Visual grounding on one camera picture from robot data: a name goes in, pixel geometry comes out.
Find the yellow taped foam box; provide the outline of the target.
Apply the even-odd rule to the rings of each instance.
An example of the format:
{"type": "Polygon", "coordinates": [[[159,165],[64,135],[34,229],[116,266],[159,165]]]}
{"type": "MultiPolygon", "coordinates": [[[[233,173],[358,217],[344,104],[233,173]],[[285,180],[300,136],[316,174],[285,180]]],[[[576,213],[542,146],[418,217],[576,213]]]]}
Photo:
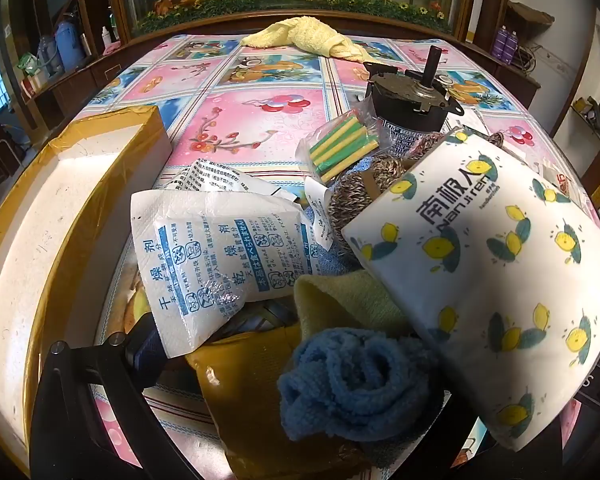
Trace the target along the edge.
{"type": "Polygon", "coordinates": [[[0,206],[0,449],[27,474],[32,411],[58,340],[92,343],[131,232],[130,198],[172,152],[157,107],[72,122],[0,206]]]}

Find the lemon print tissue pack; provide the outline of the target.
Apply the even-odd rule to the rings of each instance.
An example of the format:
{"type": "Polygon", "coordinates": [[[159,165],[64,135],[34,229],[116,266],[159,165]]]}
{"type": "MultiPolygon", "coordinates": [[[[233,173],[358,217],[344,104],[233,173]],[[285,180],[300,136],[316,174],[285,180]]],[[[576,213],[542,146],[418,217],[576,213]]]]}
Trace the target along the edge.
{"type": "Polygon", "coordinates": [[[342,236],[520,450],[600,358],[600,228],[529,166],[456,130],[342,236]]]}

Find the white printed desiccant packet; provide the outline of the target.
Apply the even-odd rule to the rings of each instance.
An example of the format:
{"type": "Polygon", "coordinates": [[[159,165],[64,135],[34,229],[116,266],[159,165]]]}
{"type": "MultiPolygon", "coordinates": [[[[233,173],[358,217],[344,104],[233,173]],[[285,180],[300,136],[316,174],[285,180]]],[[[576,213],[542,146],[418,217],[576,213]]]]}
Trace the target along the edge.
{"type": "Polygon", "coordinates": [[[167,185],[167,190],[195,192],[242,192],[282,196],[283,189],[265,180],[207,159],[197,159],[182,169],[167,185]]]}

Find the white blue desiccant packet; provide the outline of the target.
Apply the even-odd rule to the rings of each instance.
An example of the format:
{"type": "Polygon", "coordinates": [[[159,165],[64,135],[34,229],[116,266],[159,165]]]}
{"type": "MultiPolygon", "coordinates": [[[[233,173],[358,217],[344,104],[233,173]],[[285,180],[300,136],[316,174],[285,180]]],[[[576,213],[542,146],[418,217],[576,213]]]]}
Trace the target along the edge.
{"type": "Polygon", "coordinates": [[[131,197],[140,279],[168,358],[199,348],[248,302],[320,270],[310,222],[284,198],[147,190],[131,197]]]}

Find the blue fluffy cloth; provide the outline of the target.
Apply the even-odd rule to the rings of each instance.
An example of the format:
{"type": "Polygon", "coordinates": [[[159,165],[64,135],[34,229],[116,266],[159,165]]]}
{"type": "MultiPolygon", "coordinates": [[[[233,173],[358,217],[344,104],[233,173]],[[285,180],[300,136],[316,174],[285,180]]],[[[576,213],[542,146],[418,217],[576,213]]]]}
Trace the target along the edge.
{"type": "Polygon", "coordinates": [[[287,437],[414,440],[442,408],[438,361],[418,338],[330,328],[302,341],[277,382],[287,437]]]}

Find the blue water jug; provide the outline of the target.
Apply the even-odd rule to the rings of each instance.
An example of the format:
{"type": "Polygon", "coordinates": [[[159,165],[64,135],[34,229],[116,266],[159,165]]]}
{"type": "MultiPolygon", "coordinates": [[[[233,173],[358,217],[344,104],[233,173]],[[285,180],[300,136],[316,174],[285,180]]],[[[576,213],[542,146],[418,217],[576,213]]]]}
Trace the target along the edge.
{"type": "Polygon", "coordinates": [[[86,56],[76,26],[69,21],[61,21],[55,32],[55,41],[66,72],[84,66],[86,56]]]}

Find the yellow green sticks bag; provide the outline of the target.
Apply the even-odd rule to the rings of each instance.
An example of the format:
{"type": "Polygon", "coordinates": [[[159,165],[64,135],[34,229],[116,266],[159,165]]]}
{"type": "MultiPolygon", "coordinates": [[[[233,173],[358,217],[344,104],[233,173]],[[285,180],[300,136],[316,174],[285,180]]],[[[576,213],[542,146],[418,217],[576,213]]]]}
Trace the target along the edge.
{"type": "Polygon", "coordinates": [[[296,156],[315,180],[329,184],[379,150],[383,135],[373,114],[348,110],[301,139],[296,156]]]}

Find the purple bottles on shelf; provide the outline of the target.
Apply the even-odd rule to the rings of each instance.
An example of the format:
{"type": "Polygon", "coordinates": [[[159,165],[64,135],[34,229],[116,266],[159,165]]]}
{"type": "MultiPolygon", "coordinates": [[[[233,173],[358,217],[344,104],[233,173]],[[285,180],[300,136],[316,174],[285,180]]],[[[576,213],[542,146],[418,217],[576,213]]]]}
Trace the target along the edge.
{"type": "Polygon", "coordinates": [[[502,26],[496,33],[491,55],[506,65],[513,62],[518,49],[518,36],[516,32],[511,32],[505,26],[502,26]]]}

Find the black electric motor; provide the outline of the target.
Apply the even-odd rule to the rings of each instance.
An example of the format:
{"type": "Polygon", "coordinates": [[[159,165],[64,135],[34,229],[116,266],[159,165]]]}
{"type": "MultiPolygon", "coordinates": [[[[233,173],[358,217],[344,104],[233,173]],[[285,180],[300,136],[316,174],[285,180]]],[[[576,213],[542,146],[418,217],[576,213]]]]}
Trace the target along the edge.
{"type": "Polygon", "coordinates": [[[365,62],[365,96],[373,102],[376,115],[406,130],[439,132],[449,114],[464,115],[464,108],[436,78],[442,55],[430,47],[422,72],[398,70],[396,66],[365,62]]]}

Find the brown yarn skein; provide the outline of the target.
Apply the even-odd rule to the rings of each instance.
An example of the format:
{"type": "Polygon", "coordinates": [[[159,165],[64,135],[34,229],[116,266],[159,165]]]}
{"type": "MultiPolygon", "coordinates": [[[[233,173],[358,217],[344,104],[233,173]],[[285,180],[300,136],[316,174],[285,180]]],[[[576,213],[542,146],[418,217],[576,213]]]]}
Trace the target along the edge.
{"type": "Polygon", "coordinates": [[[407,171],[425,158],[446,136],[451,142],[463,143],[462,136],[472,134],[501,150],[504,148],[504,136],[501,133],[485,136],[467,126],[451,133],[424,133],[402,154],[385,152],[374,155],[366,169],[356,170],[341,177],[327,206],[330,225],[335,231],[338,256],[350,266],[358,266],[354,251],[344,238],[342,229],[393,186],[396,188],[394,194],[397,200],[410,200],[415,195],[418,181],[407,171]]]}

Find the blue knitted towel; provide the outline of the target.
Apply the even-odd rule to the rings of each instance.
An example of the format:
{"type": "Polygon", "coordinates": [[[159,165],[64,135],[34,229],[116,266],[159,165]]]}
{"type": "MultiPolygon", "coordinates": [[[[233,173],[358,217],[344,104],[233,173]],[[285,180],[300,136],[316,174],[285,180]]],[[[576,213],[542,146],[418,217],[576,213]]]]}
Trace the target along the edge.
{"type": "Polygon", "coordinates": [[[373,201],[365,186],[365,174],[371,169],[372,158],[366,156],[329,185],[312,177],[304,180],[304,212],[311,222],[315,255],[324,274],[345,274],[360,266],[342,229],[373,201]]]}

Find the yellow fluffy towel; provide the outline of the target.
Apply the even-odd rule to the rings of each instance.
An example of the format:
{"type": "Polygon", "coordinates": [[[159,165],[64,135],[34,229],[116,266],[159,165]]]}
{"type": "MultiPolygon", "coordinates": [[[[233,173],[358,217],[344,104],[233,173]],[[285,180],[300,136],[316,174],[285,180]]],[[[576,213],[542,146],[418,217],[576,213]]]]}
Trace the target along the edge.
{"type": "Polygon", "coordinates": [[[330,328],[362,328],[390,336],[411,328],[385,287],[365,270],[302,275],[294,283],[294,304],[303,340],[330,328]]]}

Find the yellow towel at table back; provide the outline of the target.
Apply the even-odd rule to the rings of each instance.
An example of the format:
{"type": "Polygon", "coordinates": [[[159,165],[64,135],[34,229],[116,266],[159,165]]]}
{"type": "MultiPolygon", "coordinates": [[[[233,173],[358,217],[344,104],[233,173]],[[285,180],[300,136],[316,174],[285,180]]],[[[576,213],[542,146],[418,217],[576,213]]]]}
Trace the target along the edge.
{"type": "Polygon", "coordinates": [[[240,44],[255,49],[293,46],[324,58],[341,58],[357,63],[373,62],[373,58],[363,47],[312,16],[286,18],[260,32],[245,36],[240,44]]]}

